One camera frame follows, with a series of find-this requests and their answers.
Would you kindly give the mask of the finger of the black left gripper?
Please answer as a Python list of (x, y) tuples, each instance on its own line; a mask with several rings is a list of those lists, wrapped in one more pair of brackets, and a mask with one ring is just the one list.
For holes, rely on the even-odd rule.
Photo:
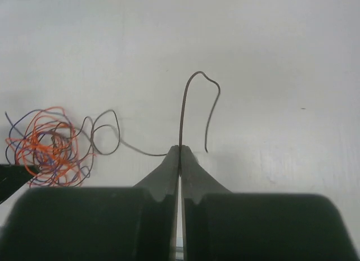
[(19, 188), (31, 180), (39, 170), (36, 166), (1, 164), (0, 167), (0, 204), (5, 202)]

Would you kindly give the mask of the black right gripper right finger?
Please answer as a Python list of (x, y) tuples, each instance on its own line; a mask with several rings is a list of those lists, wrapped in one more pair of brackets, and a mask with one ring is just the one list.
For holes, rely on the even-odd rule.
[(358, 260), (336, 206), (308, 193), (234, 193), (181, 147), (185, 260)]

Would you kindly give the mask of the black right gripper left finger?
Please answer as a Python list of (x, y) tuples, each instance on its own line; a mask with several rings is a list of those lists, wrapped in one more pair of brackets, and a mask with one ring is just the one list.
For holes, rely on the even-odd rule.
[(179, 147), (132, 187), (36, 188), (1, 233), (2, 260), (175, 260)]

